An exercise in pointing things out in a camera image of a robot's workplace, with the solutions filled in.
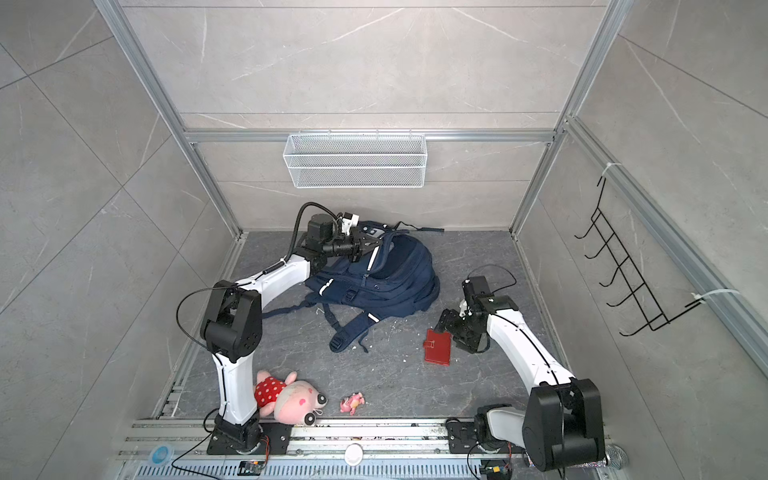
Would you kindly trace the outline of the navy blue student backpack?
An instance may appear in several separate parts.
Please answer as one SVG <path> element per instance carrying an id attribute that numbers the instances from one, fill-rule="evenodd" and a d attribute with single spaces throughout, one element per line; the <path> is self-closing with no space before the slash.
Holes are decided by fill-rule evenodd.
<path id="1" fill-rule="evenodd" d="M 346 257 L 336 260 L 305 282 L 311 292 L 301 303 L 262 317 L 320 304 L 335 330 L 329 348 L 340 353 L 353 341 L 363 341 L 368 330 L 384 319 L 428 310 L 440 293 L 428 248 L 410 232 L 389 224 L 366 220 L 359 227 L 380 244 L 357 262 Z"/>

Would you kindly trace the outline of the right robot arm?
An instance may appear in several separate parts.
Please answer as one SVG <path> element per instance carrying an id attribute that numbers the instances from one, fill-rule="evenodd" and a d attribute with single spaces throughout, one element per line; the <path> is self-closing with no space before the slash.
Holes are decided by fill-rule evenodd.
<path id="1" fill-rule="evenodd" d="M 535 336 L 515 302 L 492 289 L 484 276 L 468 275 L 462 290 L 464 300 L 457 309 L 443 311 L 438 330 L 470 354 L 498 345 L 528 392 L 523 411 L 502 404 L 478 409 L 477 445 L 520 447 L 542 472 L 605 460 L 602 402 L 594 382 L 564 367 Z"/>

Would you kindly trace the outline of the red card box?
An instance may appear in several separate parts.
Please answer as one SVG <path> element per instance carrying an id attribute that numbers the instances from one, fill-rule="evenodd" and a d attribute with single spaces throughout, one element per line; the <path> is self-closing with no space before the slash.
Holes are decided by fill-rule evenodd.
<path id="1" fill-rule="evenodd" d="M 424 360 L 427 363 L 449 366 L 451 364 L 452 335 L 449 332 L 428 329 L 423 342 Z"/>

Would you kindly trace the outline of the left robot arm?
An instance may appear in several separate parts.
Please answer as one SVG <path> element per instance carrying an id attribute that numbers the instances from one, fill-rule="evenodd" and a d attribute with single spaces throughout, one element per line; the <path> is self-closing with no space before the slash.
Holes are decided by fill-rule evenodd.
<path id="1" fill-rule="evenodd" d="M 319 273 L 330 258 L 352 262 L 376 251 L 382 240 L 366 233 L 355 214 L 335 214 L 307 202 L 297 213 L 287 253 L 273 265 L 235 282 L 221 280 L 210 294 L 194 343 L 206 349 L 217 368 L 220 403 L 213 435 L 238 451 L 261 441 L 259 407 L 253 393 L 253 354 L 262 338 L 263 308 L 295 285 Z"/>

